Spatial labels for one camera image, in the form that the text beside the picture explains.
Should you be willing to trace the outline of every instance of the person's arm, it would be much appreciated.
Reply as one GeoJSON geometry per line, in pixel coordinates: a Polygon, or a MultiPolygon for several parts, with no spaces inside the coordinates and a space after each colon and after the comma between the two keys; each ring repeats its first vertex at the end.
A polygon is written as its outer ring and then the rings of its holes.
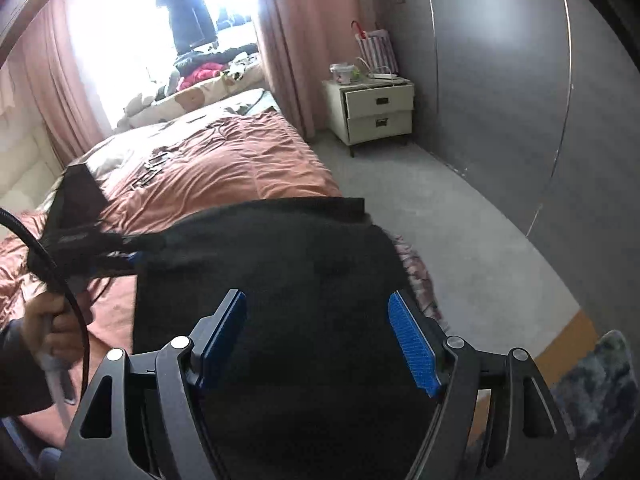
{"type": "MultiPolygon", "coordinates": [[[[78,295],[78,303],[90,313],[87,293],[78,295]]],[[[43,349],[69,363],[82,358],[78,320],[64,311],[62,296],[44,292],[25,305],[23,319],[12,321],[0,333],[0,417],[39,412],[51,405],[44,373],[35,359],[43,349]],[[52,332],[43,337],[48,314],[55,316],[52,332]]]]}

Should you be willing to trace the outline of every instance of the pink curtain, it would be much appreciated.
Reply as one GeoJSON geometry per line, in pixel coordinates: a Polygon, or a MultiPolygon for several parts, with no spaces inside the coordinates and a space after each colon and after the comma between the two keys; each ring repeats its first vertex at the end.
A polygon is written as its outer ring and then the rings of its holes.
{"type": "Polygon", "coordinates": [[[360,55],[350,25],[362,20],[364,1],[258,0],[254,23],[267,82],[305,138],[326,123],[322,80],[331,77],[329,66],[360,55]]]}
{"type": "Polygon", "coordinates": [[[51,0],[20,38],[17,59],[63,166],[104,139],[80,79],[65,0],[51,0]]]}

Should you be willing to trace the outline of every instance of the striped bag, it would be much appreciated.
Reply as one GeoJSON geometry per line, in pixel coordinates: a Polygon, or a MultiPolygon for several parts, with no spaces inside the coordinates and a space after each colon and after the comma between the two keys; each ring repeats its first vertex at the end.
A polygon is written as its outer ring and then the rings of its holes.
{"type": "Polygon", "coordinates": [[[358,29],[356,41],[360,47],[363,59],[367,62],[372,72],[398,73],[398,63],[394,54],[391,38],[386,30],[374,30],[365,32],[356,21],[351,22],[358,29]]]}

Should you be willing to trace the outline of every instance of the dark sleeve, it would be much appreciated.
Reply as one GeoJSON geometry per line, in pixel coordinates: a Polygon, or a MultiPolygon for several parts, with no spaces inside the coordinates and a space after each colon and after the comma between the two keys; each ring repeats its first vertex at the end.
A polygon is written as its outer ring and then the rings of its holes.
{"type": "Polygon", "coordinates": [[[52,405],[44,373],[20,334],[22,320],[0,332],[0,417],[39,412],[52,405]]]}

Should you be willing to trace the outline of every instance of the human hand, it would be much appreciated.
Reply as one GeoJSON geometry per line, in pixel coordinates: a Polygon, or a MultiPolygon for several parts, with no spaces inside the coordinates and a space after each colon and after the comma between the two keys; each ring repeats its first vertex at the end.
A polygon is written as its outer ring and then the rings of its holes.
{"type": "MultiPolygon", "coordinates": [[[[91,295],[87,291],[81,292],[76,296],[76,300],[84,320],[87,324],[91,323],[91,295]]],[[[27,302],[22,320],[22,339],[34,358],[45,351],[69,364],[82,359],[82,338],[78,320],[61,294],[43,292],[27,302]],[[51,332],[44,334],[45,316],[49,314],[54,316],[51,332]]]]}

